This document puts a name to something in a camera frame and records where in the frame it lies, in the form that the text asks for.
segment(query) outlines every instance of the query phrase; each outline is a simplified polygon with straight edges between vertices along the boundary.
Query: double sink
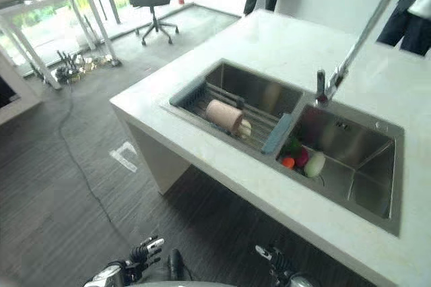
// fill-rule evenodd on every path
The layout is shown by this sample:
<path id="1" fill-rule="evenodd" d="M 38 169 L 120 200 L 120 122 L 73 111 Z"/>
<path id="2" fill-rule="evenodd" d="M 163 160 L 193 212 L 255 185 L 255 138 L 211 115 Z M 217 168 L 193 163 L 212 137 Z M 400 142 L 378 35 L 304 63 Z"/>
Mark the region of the double sink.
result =
<path id="1" fill-rule="evenodd" d="M 334 101 L 319 107 L 314 98 L 312 92 L 220 61 L 164 107 L 397 236 L 403 129 Z M 243 110 L 251 126 L 249 135 L 234 135 L 207 121 L 205 109 L 213 99 Z M 316 178 L 281 164 L 280 152 L 293 139 L 310 156 L 316 152 L 325 155 L 325 165 Z"/>

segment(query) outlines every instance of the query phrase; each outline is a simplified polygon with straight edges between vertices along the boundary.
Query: table leg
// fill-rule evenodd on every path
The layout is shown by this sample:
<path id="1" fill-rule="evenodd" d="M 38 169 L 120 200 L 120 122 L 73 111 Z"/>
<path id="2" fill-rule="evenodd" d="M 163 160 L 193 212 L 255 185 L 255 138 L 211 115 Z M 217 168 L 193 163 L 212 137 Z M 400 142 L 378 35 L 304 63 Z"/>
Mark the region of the table leg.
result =
<path id="1" fill-rule="evenodd" d="M 81 17 L 81 14 L 79 13 L 79 9 L 76 6 L 75 0 L 70 0 L 70 2 L 72 3 L 72 9 L 75 12 L 76 18 L 82 28 L 82 31 L 84 32 L 84 35 L 86 36 L 86 40 L 88 43 L 88 46 L 90 47 L 91 50 L 96 49 L 96 46 L 94 45 L 94 42 L 92 40 L 92 37 L 90 36 L 90 33 L 88 32 L 88 29 L 86 27 L 86 25 L 84 24 L 84 20 Z"/>
<path id="2" fill-rule="evenodd" d="M 4 49 L 1 45 L 0 45 L 0 54 L 3 55 L 6 59 L 6 61 L 11 65 L 16 67 L 15 62 L 13 61 L 13 59 L 9 56 L 9 54 L 7 53 L 7 50 Z"/>
<path id="3" fill-rule="evenodd" d="M 112 43 L 109 40 L 108 34 L 106 33 L 105 27 L 103 26 L 102 20 L 100 19 L 100 15 L 97 12 L 96 5 L 93 0 L 88 0 L 90 7 L 92 8 L 92 12 L 96 22 L 99 26 L 100 32 L 102 33 L 103 39 L 105 40 L 105 44 L 108 47 L 109 53 L 112 56 L 112 59 L 117 60 L 117 56 L 115 55 L 114 48 L 112 47 Z"/>
<path id="4" fill-rule="evenodd" d="M 163 146 L 142 129 L 126 121 L 127 115 L 116 106 L 112 107 L 129 135 L 138 156 L 141 157 L 144 168 L 150 171 L 150 177 L 156 184 L 159 193 L 165 194 L 190 167 L 190 162 Z"/>
<path id="5" fill-rule="evenodd" d="M 34 51 L 32 45 L 28 42 L 26 36 L 22 33 L 22 31 L 17 28 L 12 22 L 10 22 L 8 19 L 2 19 L 3 24 L 6 26 L 7 29 L 11 30 L 16 37 L 18 38 L 18 41 L 22 43 L 24 48 L 28 51 L 33 61 L 39 66 L 40 71 L 44 74 L 46 80 L 48 83 L 51 84 L 53 88 L 56 90 L 59 90 L 61 88 L 61 85 L 54 79 L 54 77 L 49 72 L 48 68 L 46 68 L 46 65 L 42 61 L 42 59 L 38 56 L 36 51 Z"/>
<path id="6" fill-rule="evenodd" d="M 13 35 L 13 33 L 11 32 L 11 30 L 7 27 L 7 25 L 4 22 L 4 19 L 0 20 L 1 22 L 1 26 L 2 26 L 2 31 L 4 32 L 4 34 L 6 35 L 6 37 L 8 37 L 10 39 L 10 41 L 13 43 L 13 45 L 15 46 L 15 48 L 18 50 L 18 52 L 21 54 L 21 56 L 28 62 L 28 63 L 32 63 L 33 61 L 31 60 L 31 58 L 29 58 L 29 56 L 27 55 L 27 52 L 22 48 L 21 44 L 15 39 L 15 36 Z"/>

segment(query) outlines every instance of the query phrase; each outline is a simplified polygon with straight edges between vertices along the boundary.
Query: faucet handle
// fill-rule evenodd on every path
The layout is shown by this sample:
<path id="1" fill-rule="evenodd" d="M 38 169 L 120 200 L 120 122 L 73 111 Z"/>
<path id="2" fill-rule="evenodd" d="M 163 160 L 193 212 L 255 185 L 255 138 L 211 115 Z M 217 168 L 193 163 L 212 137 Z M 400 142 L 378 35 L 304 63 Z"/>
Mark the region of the faucet handle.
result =
<path id="1" fill-rule="evenodd" d="M 317 72 L 316 102 L 318 104 L 326 103 L 328 101 L 328 98 L 325 94 L 325 90 L 326 90 L 325 70 L 320 69 Z"/>

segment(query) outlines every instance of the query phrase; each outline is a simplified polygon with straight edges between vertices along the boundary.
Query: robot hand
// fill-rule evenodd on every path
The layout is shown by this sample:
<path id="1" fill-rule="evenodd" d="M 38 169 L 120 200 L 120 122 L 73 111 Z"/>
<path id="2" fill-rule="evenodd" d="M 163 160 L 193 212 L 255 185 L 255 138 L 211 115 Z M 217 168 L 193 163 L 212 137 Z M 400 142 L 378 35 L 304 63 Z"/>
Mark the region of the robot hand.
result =
<path id="1" fill-rule="evenodd" d="M 120 260 L 108 263 L 99 274 L 95 275 L 84 287 L 125 287 L 142 278 L 142 272 L 152 264 L 159 262 L 154 258 L 162 251 L 163 238 L 151 236 L 140 246 L 130 252 L 130 260 Z"/>
<path id="2" fill-rule="evenodd" d="M 284 254 L 274 246 L 267 249 L 256 245 L 256 251 L 260 256 L 269 261 L 271 269 L 269 273 L 275 278 L 275 287 L 318 287 L 320 284 L 308 275 L 296 272 L 292 263 Z"/>

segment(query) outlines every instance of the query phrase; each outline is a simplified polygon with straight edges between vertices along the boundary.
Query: robot part on floor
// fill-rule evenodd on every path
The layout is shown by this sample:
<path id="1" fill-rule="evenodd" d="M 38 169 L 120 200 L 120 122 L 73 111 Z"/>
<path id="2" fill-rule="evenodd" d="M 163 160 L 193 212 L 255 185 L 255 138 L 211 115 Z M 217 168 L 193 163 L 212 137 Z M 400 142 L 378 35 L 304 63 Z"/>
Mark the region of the robot part on floor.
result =
<path id="1" fill-rule="evenodd" d="M 130 260 L 108 263 L 84 287 L 125 287 L 130 285 L 134 287 L 233 287 L 209 282 L 182 281 L 185 265 L 177 249 L 171 250 L 168 258 L 170 281 L 140 284 L 142 272 L 160 261 L 159 257 L 154 256 L 162 251 L 163 244 L 164 239 L 157 236 L 147 238 L 139 247 L 132 249 Z M 257 245 L 256 251 L 269 261 L 271 267 L 269 273 L 273 276 L 272 286 L 320 287 L 320 284 L 310 276 L 296 272 L 290 261 L 275 247 L 270 246 L 268 249 L 264 249 Z"/>

